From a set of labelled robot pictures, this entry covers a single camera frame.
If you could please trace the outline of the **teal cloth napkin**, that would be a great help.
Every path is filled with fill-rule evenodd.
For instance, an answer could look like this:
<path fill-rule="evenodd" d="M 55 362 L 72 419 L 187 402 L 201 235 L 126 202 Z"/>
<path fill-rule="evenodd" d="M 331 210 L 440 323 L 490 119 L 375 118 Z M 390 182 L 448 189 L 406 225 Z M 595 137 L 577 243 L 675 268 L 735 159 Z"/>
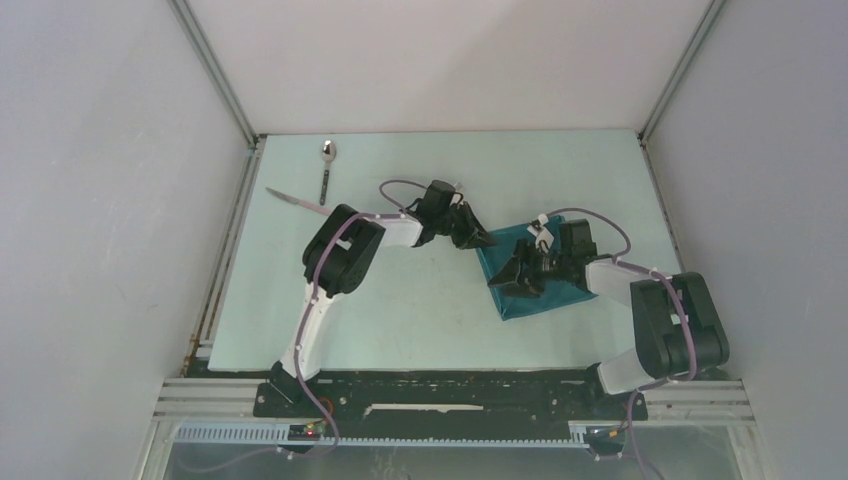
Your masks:
<path fill-rule="evenodd" d="M 560 216 L 550 218 L 548 228 L 555 236 L 558 236 L 556 225 L 564 221 L 568 220 Z M 492 233 L 492 236 L 497 240 L 497 244 L 477 250 L 478 259 L 487 282 L 494 274 L 502 269 L 511 257 L 521 257 L 526 261 L 529 259 L 531 250 L 534 247 L 534 236 L 527 230 L 529 224 L 515 225 L 496 230 Z M 504 321 L 541 314 L 553 309 L 582 303 L 596 297 L 590 290 L 585 292 L 569 283 L 556 281 L 547 283 L 546 290 L 540 298 L 505 297 L 503 295 L 503 288 L 489 287 L 489 289 L 496 310 Z"/>

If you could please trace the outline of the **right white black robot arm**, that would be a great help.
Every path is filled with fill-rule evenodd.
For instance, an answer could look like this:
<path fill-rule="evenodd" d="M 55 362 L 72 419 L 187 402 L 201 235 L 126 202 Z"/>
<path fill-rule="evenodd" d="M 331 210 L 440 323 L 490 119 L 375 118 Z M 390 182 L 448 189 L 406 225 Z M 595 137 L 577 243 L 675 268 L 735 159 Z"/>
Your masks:
<path fill-rule="evenodd" d="M 591 416 L 610 416 L 623 393 L 691 380 L 728 361 L 730 343 L 701 274 L 667 275 L 602 254 L 585 219 L 541 215 L 493 237 L 495 245 L 477 254 L 502 319 L 595 298 L 629 308 L 633 348 L 589 369 L 594 383 L 581 402 Z"/>

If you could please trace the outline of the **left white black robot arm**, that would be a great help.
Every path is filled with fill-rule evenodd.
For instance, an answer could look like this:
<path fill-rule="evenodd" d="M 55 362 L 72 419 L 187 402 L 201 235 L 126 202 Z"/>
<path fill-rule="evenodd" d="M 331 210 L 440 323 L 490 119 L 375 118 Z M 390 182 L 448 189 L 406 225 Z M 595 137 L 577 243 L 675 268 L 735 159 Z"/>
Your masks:
<path fill-rule="evenodd" d="M 391 200 L 398 211 L 388 214 L 360 212 L 347 204 L 328 210 L 272 188 L 267 191 L 326 216 L 302 255 L 306 284 L 301 319 L 269 379 L 278 404 L 292 416 L 304 416 L 315 406 L 316 390 L 307 381 L 321 371 L 330 306 L 363 283 L 380 248 L 418 248 L 438 236 L 449 238 L 459 250 L 496 244 L 464 194 L 442 180 L 431 181 L 408 206 Z"/>

